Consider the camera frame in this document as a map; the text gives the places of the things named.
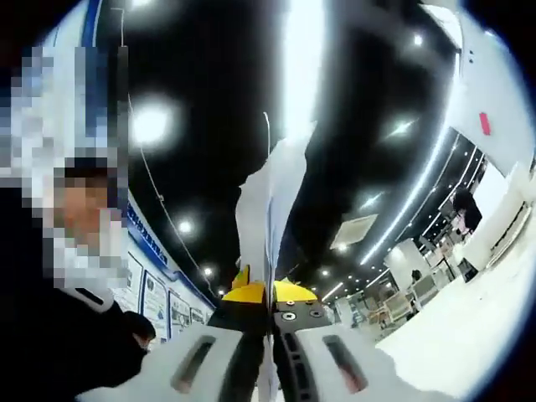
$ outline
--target yellow object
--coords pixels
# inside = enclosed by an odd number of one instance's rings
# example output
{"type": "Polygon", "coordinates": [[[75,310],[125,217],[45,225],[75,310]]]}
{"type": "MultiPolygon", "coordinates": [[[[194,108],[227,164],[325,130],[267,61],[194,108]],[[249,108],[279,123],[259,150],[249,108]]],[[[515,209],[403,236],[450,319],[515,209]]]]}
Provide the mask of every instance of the yellow object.
{"type": "MultiPolygon", "coordinates": [[[[260,281],[249,283],[249,280],[250,266],[246,265],[244,270],[235,277],[232,290],[222,300],[226,302],[262,303],[265,291],[264,283],[260,281]]],[[[274,287],[277,302],[305,302],[317,299],[317,295],[312,291],[295,285],[286,278],[283,281],[275,281],[274,287]]]]}
{"type": "Polygon", "coordinates": [[[277,302],[304,302],[317,299],[317,295],[312,291],[288,281],[276,281],[274,287],[276,288],[277,302]]]}
{"type": "Polygon", "coordinates": [[[250,266],[246,265],[242,271],[233,280],[231,285],[231,290],[238,289],[242,286],[247,286],[250,284],[250,266]]]}
{"type": "Polygon", "coordinates": [[[262,303],[265,293],[265,284],[262,282],[251,282],[249,285],[241,286],[227,293],[222,300],[226,302],[240,303],[262,303]]]}

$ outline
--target framed poster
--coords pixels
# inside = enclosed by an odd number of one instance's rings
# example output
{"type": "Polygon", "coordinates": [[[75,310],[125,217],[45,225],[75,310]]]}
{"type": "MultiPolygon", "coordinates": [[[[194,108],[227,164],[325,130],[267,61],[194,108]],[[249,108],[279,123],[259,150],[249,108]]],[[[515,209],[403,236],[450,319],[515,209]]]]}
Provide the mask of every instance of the framed poster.
{"type": "Polygon", "coordinates": [[[168,291],[168,299],[169,337],[173,338],[190,326],[190,305],[171,289],[168,291]]]}
{"type": "Polygon", "coordinates": [[[124,312],[139,312],[140,285],[142,283],[143,265],[134,255],[128,253],[128,277],[126,287],[111,289],[119,307],[124,312]]]}
{"type": "Polygon", "coordinates": [[[190,307],[190,314],[192,315],[192,322],[201,322],[204,324],[204,317],[201,310],[195,307],[190,307]]]}
{"type": "Polygon", "coordinates": [[[149,345],[168,340],[168,292],[164,284],[148,270],[143,271],[140,313],[155,327],[157,337],[149,345]]]}

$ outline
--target fluorescent light strip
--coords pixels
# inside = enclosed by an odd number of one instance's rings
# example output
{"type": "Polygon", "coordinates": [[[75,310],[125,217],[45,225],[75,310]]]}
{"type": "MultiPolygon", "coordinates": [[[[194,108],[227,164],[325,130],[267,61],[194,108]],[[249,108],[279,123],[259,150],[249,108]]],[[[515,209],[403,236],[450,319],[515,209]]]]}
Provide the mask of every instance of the fluorescent light strip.
{"type": "MultiPolygon", "coordinates": [[[[456,135],[456,140],[454,141],[454,145],[452,146],[451,153],[449,153],[449,157],[446,159],[445,165],[443,165],[443,168],[441,169],[441,173],[439,173],[439,176],[437,176],[437,180],[435,181],[433,188],[437,188],[437,184],[441,181],[441,178],[443,177],[443,173],[445,173],[446,167],[448,166],[449,162],[451,161],[452,155],[454,154],[454,151],[455,151],[459,141],[460,141],[460,133],[458,132],[458,134],[456,135]]],[[[416,216],[425,207],[426,201],[428,201],[428,198],[430,198],[430,196],[434,193],[433,188],[426,195],[425,200],[422,202],[422,204],[420,205],[419,209],[417,209],[417,212],[415,212],[413,214],[413,216],[410,219],[410,222],[413,222],[415,220],[416,216]]],[[[398,237],[396,238],[395,241],[398,241],[400,239],[400,237],[402,237],[402,235],[405,233],[406,229],[407,229],[407,226],[400,232],[400,234],[398,235],[398,237]]]]}
{"type": "Polygon", "coordinates": [[[451,193],[450,193],[449,195],[447,195],[447,197],[446,197],[445,200],[441,203],[441,205],[439,206],[438,209],[441,209],[441,207],[442,207],[443,205],[445,205],[445,203],[449,200],[449,198],[452,196],[452,194],[456,191],[456,189],[457,189],[458,186],[461,184],[461,182],[463,182],[463,178],[466,176],[466,173],[467,173],[467,171],[469,170],[469,167],[471,166],[472,159],[475,157],[475,153],[477,153],[477,146],[475,146],[475,149],[473,149],[473,151],[472,151],[471,157],[469,158],[469,163],[467,164],[465,170],[464,170],[463,173],[461,174],[460,181],[457,183],[456,186],[454,186],[454,188],[452,189],[451,193]]]}
{"type": "Polygon", "coordinates": [[[340,282],[337,286],[335,286],[332,290],[330,290],[329,293],[326,294],[326,296],[324,296],[324,297],[322,298],[322,301],[325,301],[328,297],[330,297],[333,293],[335,293],[335,291],[337,291],[337,289],[338,289],[339,287],[341,287],[342,285],[343,285],[343,283],[340,282]]]}
{"type": "Polygon", "coordinates": [[[434,223],[437,221],[437,219],[441,216],[441,212],[439,212],[435,218],[433,218],[433,220],[430,222],[430,224],[428,225],[428,227],[425,229],[424,232],[422,232],[422,235],[426,235],[426,233],[428,232],[428,230],[430,230],[430,228],[434,225],[434,223]]]}
{"type": "Polygon", "coordinates": [[[482,165],[482,162],[484,162],[484,156],[482,155],[480,157],[480,161],[478,161],[477,168],[475,169],[475,172],[471,176],[471,180],[467,182],[467,187],[471,186],[472,181],[475,179],[475,176],[478,173],[478,169],[480,169],[480,165],[482,165]]]}
{"type": "Polygon", "coordinates": [[[390,268],[388,268],[387,270],[385,270],[385,272],[382,272],[381,274],[379,274],[378,276],[376,276],[376,279],[374,279],[372,282],[370,282],[368,285],[366,285],[365,289],[367,289],[369,286],[372,286],[374,283],[376,283],[378,281],[379,278],[381,278],[382,276],[384,276],[387,272],[390,271],[390,268]]]}
{"type": "Polygon", "coordinates": [[[430,155],[430,158],[428,159],[428,163],[426,164],[423,173],[420,175],[419,180],[415,183],[413,186],[413,190],[411,191],[409,197],[406,199],[406,202],[402,209],[399,211],[396,218],[394,218],[393,223],[385,230],[382,237],[378,240],[378,242],[368,251],[368,253],[365,255],[365,257],[361,260],[361,265],[366,264],[370,257],[373,256],[373,254],[378,250],[378,248],[387,240],[387,238],[390,236],[390,234],[393,232],[394,228],[399,224],[402,217],[405,215],[407,210],[410,208],[411,204],[415,201],[417,198],[417,195],[419,195],[420,190],[425,186],[425,181],[430,175],[430,172],[432,170],[432,167],[436,163],[437,158],[439,157],[439,154],[441,152],[441,149],[443,147],[443,144],[447,138],[447,134],[450,129],[449,120],[451,117],[452,110],[455,106],[455,99],[456,99],[456,93],[457,93],[457,83],[458,78],[460,74],[460,55],[456,53],[456,57],[454,59],[454,75],[452,76],[452,83],[450,88],[450,93],[448,96],[448,103],[446,107],[446,113],[445,113],[445,120],[443,121],[443,124],[440,129],[440,133],[437,137],[437,141],[435,142],[434,149],[432,150],[432,153],[430,155]]]}

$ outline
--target hair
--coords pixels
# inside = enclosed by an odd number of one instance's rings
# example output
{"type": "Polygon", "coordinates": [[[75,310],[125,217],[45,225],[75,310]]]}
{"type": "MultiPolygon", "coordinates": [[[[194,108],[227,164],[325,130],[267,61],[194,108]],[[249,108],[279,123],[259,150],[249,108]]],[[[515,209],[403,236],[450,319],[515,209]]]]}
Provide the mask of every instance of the hair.
{"type": "Polygon", "coordinates": [[[456,195],[452,200],[452,206],[454,207],[455,212],[458,214],[462,209],[474,209],[478,208],[475,199],[473,198],[471,192],[466,188],[460,188],[456,191],[456,195]]]}
{"type": "Polygon", "coordinates": [[[123,317],[127,328],[138,337],[143,339],[154,339],[157,332],[149,320],[137,312],[124,312],[123,317]]]}

